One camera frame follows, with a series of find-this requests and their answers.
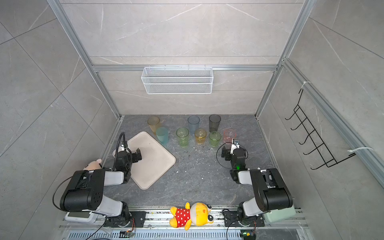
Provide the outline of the beige plastic tray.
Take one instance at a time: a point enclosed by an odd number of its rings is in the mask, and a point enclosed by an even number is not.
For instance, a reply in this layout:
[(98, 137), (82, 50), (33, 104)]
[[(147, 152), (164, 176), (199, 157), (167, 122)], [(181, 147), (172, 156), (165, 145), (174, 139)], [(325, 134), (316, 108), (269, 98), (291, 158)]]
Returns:
[(133, 163), (130, 172), (119, 172), (115, 171), (114, 159), (112, 171), (105, 176), (106, 186), (126, 184), (132, 179), (140, 189), (147, 190), (176, 163), (176, 158), (147, 132), (140, 132), (128, 141), (122, 132), (114, 157), (120, 151), (135, 153), (137, 148), (141, 150), (142, 160)]

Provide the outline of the tall amber plastic cup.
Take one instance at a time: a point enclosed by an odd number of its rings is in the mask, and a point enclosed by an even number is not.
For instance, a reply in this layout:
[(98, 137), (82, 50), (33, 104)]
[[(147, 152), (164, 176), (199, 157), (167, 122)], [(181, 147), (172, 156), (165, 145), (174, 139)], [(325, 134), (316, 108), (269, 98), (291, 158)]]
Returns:
[(158, 128), (162, 126), (160, 118), (157, 116), (152, 116), (148, 119), (148, 125), (150, 126), (151, 131), (156, 135)]

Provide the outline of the tall green plastic cup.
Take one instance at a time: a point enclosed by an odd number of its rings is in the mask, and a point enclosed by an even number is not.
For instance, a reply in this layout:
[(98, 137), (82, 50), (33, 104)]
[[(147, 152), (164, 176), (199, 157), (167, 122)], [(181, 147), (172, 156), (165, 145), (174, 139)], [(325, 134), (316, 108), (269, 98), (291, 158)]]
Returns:
[(181, 127), (176, 131), (178, 137), (179, 145), (182, 148), (186, 148), (189, 145), (189, 130), (187, 128)]

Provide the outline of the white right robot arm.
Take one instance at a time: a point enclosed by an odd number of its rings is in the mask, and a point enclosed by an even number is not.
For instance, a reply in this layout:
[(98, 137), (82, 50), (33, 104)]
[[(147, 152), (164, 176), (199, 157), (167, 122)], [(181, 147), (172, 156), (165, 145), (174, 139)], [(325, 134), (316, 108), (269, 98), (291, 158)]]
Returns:
[(224, 143), (219, 147), (221, 157), (231, 163), (227, 167), (231, 178), (239, 185), (252, 187), (254, 197), (241, 202), (234, 215), (234, 225), (257, 227), (275, 223), (296, 214), (293, 197), (276, 168), (250, 170), (246, 167), (248, 151), (237, 140)]

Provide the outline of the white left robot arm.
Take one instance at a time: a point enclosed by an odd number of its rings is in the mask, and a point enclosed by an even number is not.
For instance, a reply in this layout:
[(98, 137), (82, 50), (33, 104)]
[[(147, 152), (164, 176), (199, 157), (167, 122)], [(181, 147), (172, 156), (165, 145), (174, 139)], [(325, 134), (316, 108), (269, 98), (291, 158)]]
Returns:
[(134, 227), (135, 219), (129, 211), (128, 204), (106, 197), (104, 187), (128, 183), (133, 164), (141, 160), (141, 150), (132, 152), (126, 141), (125, 132), (120, 133), (112, 168), (100, 167), (74, 172), (68, 178), (70, 182), (61, 196), (59, 205), (55, 204), (55, 195), (53, 195), (54, 207), (63, 212), (89, 212), (104, 216), (104, 226)]

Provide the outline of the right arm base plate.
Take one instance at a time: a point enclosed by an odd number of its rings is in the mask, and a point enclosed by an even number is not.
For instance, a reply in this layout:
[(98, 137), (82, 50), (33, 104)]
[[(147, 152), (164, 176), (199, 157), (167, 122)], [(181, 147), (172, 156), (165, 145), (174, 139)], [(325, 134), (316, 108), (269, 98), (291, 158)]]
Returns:
[(264, 227), (262, 216), (242, 217), (237, 211), (222, 210), (226, 227)]

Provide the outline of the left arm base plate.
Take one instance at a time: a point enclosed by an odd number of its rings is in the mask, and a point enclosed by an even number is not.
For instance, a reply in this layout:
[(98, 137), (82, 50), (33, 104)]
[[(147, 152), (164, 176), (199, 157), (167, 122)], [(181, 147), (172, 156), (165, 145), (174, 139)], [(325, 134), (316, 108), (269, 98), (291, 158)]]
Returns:
[(108, 217), (103, 227), (111, 228), (142, 228), (146, 219), (146, 212), (130, 212), (130, 216), (120, 215)]

